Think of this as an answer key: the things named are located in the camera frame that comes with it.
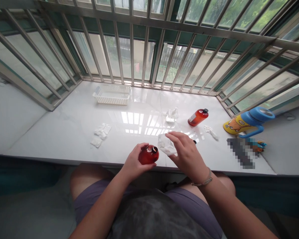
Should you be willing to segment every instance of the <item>white countertop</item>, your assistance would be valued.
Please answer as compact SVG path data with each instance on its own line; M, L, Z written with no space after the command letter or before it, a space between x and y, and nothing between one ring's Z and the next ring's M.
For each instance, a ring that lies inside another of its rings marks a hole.
M123 164L137 143L157 145L157 135L173 130L197 141L199 152L212 170L275 174L262 157L255 161L255 169L240 166L226 141L233 135L222 126L230 117L216 97L132 87L127 106L98 105L92 97L98 85L83 81L54 112L47 112L28 130L7 155ZM170 125L165 114L175 107L179 118ZM190 126L188 118L201 108L209 110L209 117L196 127ZM90 141L95 128L102 123L110 124L112 129L102 145L95 148ZM204 125L214 130L219 141L204 131ZM156 163L160 167L176 168L163 152Z

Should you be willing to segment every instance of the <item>shorts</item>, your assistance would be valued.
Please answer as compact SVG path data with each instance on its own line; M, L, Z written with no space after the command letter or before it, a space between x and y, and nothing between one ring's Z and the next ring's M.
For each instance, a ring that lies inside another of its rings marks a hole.
M88 213L93 204L98 200L105 188L110 183L110 179L97 181L86 188L74 201L75 220L79 224ZM137 190L134 186L128 186L124 196ZM209 235L215 239L221 239L223 231L213 215L210 207L193 193L182 189L174 188L165 193L176 202L193 220L205 229Z

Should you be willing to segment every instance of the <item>plastic basket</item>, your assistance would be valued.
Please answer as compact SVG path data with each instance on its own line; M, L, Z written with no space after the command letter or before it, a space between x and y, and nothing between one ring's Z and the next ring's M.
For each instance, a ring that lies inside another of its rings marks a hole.
M131 94L131 87L128 85L102 84L93 93L98 104L106 105L127 105Z

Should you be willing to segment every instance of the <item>bottle label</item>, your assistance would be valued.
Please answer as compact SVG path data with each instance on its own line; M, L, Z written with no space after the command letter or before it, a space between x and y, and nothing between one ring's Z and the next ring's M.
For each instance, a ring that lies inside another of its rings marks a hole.
M196 118L196 114L194 113L194 114L189 118L189 122L192 122L195 118Z

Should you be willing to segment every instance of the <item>brown bottle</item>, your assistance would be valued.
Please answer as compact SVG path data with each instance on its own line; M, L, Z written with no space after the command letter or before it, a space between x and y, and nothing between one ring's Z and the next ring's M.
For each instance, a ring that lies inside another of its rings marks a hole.
M158 148L154 145L148 145L146 146L139 155L139 161L141 164L152 164L155 163L158 160L159 152Z
M189 119L188 123L191 126L198 125L201 121L208 117L208 109L199 109L197 110Z

